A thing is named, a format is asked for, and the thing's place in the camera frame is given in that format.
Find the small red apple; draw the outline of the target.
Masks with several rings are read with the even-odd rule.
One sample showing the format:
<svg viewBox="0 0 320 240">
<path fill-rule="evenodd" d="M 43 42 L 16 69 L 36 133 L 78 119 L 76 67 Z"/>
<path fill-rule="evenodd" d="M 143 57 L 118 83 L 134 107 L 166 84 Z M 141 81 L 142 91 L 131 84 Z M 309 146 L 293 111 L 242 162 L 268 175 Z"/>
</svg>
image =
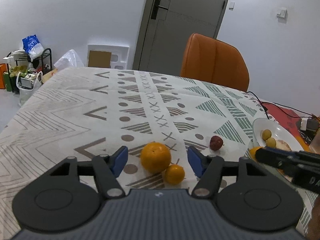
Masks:
<svg viewBox="0 0 320 240">
<path fill-rule="evenodd" d="M 210 139 L 210 149 L 213 151 L 218 151 L 224 145 L 223 139 L 217 135 L 214 135 Z"/>
</svg>

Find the pomelo piece in plate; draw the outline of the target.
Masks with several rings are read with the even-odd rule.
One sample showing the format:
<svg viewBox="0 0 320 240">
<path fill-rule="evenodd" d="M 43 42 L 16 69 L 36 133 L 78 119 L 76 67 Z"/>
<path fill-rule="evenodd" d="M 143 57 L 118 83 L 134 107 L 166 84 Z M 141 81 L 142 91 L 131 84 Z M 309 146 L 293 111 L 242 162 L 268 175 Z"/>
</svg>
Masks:
<svg viewBox="0 0 320 240">
<path fill-rule="evenodd" d="M 276 148 L 283 151 L 292 151 L 289 144 L 283 140 L 276 140 Z"/>
</svg>

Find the small orange mandarin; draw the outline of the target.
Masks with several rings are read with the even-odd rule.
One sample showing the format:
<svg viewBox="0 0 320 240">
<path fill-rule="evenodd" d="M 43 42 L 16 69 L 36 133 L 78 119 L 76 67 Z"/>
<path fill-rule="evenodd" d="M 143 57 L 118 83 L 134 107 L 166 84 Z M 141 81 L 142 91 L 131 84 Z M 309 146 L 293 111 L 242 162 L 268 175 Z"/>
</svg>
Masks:
<svg viewBox="0 0 320 240">
<path fill-rule="evenodd" d="M 185 178 L 184 168 L 180 165 L 170 165 L 164 172 L 163 175 L 164 181 L 170 185 L 178 185 Z"/>
</svg>

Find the yellow-green round fruit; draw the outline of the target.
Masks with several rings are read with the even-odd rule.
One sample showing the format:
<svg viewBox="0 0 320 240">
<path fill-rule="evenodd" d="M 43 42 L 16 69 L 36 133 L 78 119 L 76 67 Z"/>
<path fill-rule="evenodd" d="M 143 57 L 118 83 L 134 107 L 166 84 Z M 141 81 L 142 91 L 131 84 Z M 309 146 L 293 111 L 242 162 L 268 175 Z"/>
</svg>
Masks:
<svg viewBox="0 0 320 240">
<path fill-rule="evenodd" d="M 266 141 L 266 146 L 270 148 L 276 148 L 277 141 L 273 137 L 268 138 Z"/>
</svg>

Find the power strip with plugs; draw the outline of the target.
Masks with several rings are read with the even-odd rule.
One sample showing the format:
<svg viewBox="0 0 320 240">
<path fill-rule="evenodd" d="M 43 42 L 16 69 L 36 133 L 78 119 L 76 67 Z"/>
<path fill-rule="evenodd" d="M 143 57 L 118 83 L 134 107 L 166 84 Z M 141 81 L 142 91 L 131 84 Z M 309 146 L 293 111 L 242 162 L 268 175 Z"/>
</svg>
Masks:
<svg viewBox="0 0 320 240">
<path fill-rule="evenodd" d="M 300 122 L 301 131 L 317 132 L 319 129 L 319 122 L 313 118 L 302 118 Z"/>
</svg>

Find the orange in plate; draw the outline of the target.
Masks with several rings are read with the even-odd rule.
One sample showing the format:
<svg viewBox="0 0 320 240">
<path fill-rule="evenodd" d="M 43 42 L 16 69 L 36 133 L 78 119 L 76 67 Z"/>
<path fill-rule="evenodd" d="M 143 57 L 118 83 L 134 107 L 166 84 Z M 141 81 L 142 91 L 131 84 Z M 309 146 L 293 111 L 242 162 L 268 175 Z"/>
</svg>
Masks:
<svg viewBox="0 0 320 240">
<path fill-rule="evenodd" d="M 249 150 L 249 156 L 254 160 L 254 161 L 257 161 L 256 159 L 256 152 L 257 150 L 259 150 L 261 148 L 261 146 L 259 147 L 254 147 L 252 149 Z"/>
</svg>

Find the large orange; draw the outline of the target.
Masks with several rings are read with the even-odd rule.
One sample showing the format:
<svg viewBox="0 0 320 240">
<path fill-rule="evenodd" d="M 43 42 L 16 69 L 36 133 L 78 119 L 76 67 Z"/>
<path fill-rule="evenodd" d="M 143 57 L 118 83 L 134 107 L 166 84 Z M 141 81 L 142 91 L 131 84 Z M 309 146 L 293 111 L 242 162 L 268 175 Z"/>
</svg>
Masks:
<svg viewBox="0 0 320 240">
<path fill-rule="evenodd" d="M 160 142 L 148 143 L 141 150 L 140 162 L 152 174 L 163 172 L 171 163 L 170 150 Z"/>
</svg>

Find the patterned white tablecloth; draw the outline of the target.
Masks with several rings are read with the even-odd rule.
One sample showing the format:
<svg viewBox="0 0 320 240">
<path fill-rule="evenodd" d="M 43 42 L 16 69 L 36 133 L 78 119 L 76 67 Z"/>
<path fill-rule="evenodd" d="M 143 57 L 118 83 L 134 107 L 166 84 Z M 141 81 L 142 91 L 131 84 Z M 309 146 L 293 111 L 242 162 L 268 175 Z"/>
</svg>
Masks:
<svg viewBox="0 0 320 240">
<path fill-rule="evenodd" d="M 252 124 L 265 117 L 245 92 L 204 81 L 135 70 L 67 68 L 56 73 L 16 113 L 1 133 L 1 239 L 18 231 L 15 194 L 69 155 L 89 160 L 127 146 L 129 161 L 119 177 L 124 189 L 163 189 L 167 183 L 140 164 L 149 142 L 165 144 L 171 161 L 185 170 L 182 188 L 196 184 L 187 161 L 194 146 L 237 160 L 253 146 Z"/>
</svg>

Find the orange leather chair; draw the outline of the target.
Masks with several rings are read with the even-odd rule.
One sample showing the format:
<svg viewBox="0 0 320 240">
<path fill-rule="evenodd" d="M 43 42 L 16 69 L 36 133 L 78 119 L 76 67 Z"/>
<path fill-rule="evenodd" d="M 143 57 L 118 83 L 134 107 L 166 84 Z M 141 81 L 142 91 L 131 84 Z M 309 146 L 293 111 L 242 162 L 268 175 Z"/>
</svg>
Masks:
<svg viewBox="0 0 320 240">
<path fill-rule="evenodd" d="M 193 33 L 187 42 L 181 77 L 246 92 L 249 72 L 240 52 L 225 42 Z"/>
</svg>

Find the black metal rack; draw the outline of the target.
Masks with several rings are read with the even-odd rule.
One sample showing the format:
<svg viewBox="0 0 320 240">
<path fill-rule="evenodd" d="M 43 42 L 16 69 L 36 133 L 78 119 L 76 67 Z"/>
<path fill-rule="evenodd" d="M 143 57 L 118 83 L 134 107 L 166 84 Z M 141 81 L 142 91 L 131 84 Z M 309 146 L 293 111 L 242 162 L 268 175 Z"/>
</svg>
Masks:
<svg viewBox="0 0 320 240">
<path fill-rule="evenodd" d="M 41 56 L 33 61 L 30 60 L 28 54 L 23 50 L 11 51 L 7 57 L 3 58 L 4 63 L 7 65 L 7 73 L 11 78 L 12 92 L 18 93 L 16 87 L 16 78 L 19 72 L 23 76 L 29 73 L 42 72 L 43 75 L 53 70 L 52 50 L 46 48 Z"/>
</svg>

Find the green box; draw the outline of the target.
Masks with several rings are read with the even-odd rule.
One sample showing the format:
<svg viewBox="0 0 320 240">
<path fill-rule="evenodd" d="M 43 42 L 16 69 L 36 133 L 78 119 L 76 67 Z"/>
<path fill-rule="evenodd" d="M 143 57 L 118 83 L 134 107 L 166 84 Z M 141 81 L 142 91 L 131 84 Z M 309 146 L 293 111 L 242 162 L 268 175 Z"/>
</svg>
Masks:
<svg viewBox="0 0 320 240">
<path fill-rule="evenodd" d="M 3 73 L 5 88 L 8 92 L 12 92 L 11 78 L 7 72 Z"/>
</svg>

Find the orange paper bag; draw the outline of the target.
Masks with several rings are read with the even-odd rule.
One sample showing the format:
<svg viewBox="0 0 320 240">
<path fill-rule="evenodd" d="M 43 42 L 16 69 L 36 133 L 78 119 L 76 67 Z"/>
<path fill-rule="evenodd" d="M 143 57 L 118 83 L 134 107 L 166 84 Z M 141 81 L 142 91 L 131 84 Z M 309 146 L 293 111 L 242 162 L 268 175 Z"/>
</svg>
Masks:
<svg viewBox="0 0 320 240">
<path fill-rule="evenodd" d="M 7 71 L 7 65 L 5 63 L 0 64 L 0 89 L 6 89 L 5 81 L 4 81 L 4 72 Z"/>
</svg>

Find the blue white bag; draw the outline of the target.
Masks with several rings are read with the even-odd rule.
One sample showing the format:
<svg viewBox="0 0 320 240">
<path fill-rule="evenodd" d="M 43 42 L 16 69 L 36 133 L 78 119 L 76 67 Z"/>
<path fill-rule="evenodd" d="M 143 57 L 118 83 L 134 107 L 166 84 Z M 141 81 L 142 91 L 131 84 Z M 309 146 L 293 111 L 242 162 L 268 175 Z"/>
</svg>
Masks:
<svg viewBox="0 0 320 240">
<path fill-rule="evenodd" d="M 31 61 L 41 56 L 44 52 L 44 47 L 39 42 L 36 35 L 27 36 L 22 39 L 23 50 L 28 54 Z"/>
</svg>

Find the grey door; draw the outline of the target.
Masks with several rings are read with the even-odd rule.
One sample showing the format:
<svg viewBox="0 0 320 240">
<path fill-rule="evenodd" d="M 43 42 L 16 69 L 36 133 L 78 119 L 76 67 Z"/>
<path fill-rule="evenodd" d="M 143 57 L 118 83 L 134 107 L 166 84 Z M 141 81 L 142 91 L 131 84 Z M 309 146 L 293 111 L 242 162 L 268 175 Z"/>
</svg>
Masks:
<svg viewBox="0 0 320 240">
<path fill-rule="evenodd" d="M 157 18 L 150 18 L 155 0 L 146 0 L 132 68 L 179 75 L 188 38 L 193 33 L 216 38 L 228 0 L 161 0 Z"/>
</svg>

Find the small white wall socket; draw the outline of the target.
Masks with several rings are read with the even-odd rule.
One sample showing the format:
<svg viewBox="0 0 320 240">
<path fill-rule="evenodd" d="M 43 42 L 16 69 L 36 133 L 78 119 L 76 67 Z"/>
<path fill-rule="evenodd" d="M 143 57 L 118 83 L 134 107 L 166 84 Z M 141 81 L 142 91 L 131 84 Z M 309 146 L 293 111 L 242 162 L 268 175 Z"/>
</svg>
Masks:
<svg viewBox="0 0 320 240">
<path fill-rule="evenodd" d="M 229 9 L 229 10 L 233 10 L 233 9 L 234 9 L 234 6 L 235 6 L 235 3 L 234 3 L 234 2 L 231 2 L 231 3 L 229 4 L 228 9 Z"/>
</svg>

